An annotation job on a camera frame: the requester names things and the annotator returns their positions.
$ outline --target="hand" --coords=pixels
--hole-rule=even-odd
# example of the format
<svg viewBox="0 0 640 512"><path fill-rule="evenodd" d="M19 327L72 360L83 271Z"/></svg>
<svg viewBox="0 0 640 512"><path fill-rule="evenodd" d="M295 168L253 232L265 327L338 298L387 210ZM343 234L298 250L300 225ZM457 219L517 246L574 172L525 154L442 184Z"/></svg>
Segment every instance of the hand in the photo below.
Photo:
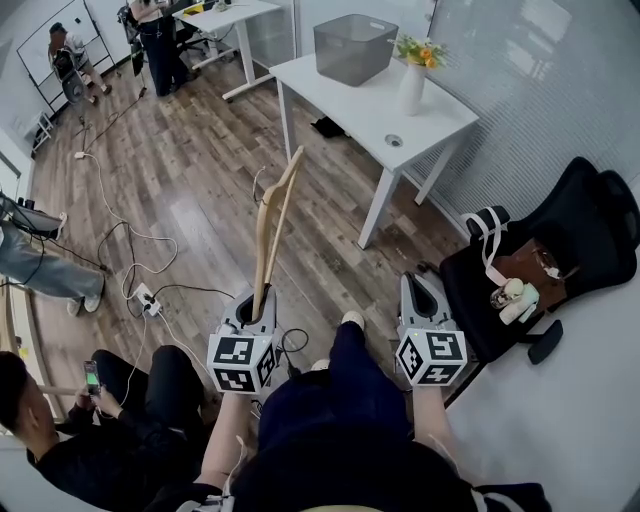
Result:
<svg viewBox="0 0 640 512"><path fill-rule="evenodd" d="M100 388L100 396L92 396L91 400L101 412L117 418L122 412L122 407L115 397L107 391L105 386Z"/></svg>
<svg viewBox="0 0 640 512"><path fill-rule="evenodd" d="M91 401L91 397L89 396L89 392L87 391L87 386L76 391L76 405L80 407L80 409L84 409L86 411L93 411L93 408L95 406Z"/></svg>

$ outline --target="wooden floor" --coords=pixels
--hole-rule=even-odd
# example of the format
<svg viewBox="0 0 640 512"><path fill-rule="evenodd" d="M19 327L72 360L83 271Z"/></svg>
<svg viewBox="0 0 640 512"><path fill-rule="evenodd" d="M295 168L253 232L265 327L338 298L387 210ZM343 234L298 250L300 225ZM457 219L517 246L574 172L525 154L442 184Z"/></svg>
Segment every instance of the wooden floor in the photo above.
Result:
<svg viewBox="0 0 640 512"><path fill-rule="evenodd" d="M107 126L114 112L123 112L140 89L130 66L122 77L107 77L113 92L87 110L93 128L87 144ZM204 73L175 95L159 99L149 93L117 120L90 148L102 166L108 201L138 231L177 240L180 250L166 272L138 272L151 290L170 283L218 287L237 295L253 283L254 231L258 206L252 184L260 174L258 196L281 175L286 156L275 85L267 84L236 98L224 92L244 81L238 63L207 66ZM371 203L381 167L357 143L346 137L325 140L309 123L314 116L295 109L299 143L306 163L299 176L288 215L273 284L278 293L278 324L282 330L301 328L308 346L292 355L307 369L327 357L336 326L345 311L355 309L367 320L370 350L385 371L393 357L389 340L396 338L399 276L416 263L439 263L463 246L458 233L426 202L413 202L417 190L402 180L382 228L366 251L358 234ZM97 246L116 223L102 202L96 164L73 155L82 150L77 113L67 109L54 138L38 152L33 196L51 214L66 211L69 223L62 243L95 259ZM134 240L136 258L161 268L171 245ZM65 302L34 299L43 354L52 381L80 386L82 361L106 348L133 362L140 350L144 323L130 316L120 294L120 282L131 264L125 232L103 247L113 270L103 305L95 314L70 318ZM163 292L161 303L176 337L205 362L209 333L218 325L228 301L216 293L185 289ZM132 309L138 310L137 304ZM293 344L304 340L291 336ZM140 366L160 344L172 343L161 320L149 321ZM201 377L212 383L201 368ZM275 381L285 378L278 369Z"/></svg>

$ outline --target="black jacket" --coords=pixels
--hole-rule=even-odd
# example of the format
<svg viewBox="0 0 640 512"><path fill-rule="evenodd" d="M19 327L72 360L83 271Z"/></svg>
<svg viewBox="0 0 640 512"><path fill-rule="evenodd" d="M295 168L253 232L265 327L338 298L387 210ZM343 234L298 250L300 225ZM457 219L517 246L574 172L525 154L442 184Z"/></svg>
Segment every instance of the black jacket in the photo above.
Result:
<svg viewBox="0 0 640 512"><path fill-rule="evenodd" d="M29 462L54 486L96 507L140 511L167 484L192 482L202 454L180 434L144 413L123 411L118 420L93 424L93 413L74 407L57 430L73 435Z"/></svg>

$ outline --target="blue jeans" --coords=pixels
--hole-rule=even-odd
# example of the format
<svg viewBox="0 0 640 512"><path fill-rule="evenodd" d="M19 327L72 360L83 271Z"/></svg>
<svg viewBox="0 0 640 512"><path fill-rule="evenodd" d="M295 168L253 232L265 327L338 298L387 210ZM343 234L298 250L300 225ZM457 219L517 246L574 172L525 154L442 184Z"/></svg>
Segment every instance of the blue jeans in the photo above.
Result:
<svg viewBox="0 0 640 512"><path fill-rule="evenodd" d="M404 396L367 352L357 324L338 328L330 357L328 370L291 379L267 399L260 418L260 450L325 425L409 435Z"/></svg>

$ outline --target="gray storage basket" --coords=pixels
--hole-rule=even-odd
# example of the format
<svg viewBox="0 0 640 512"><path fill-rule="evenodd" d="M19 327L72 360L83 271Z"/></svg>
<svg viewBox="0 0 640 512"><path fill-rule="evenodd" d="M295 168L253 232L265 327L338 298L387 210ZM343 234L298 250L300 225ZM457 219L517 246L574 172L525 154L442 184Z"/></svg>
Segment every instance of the gray storage basket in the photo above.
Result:
<svg viewBox="0 0 640 512"><path fill-rule="evenodd" d="M358 86L389 67L398 35L393 23L349 14L313 29L318 73Z"/></svg>

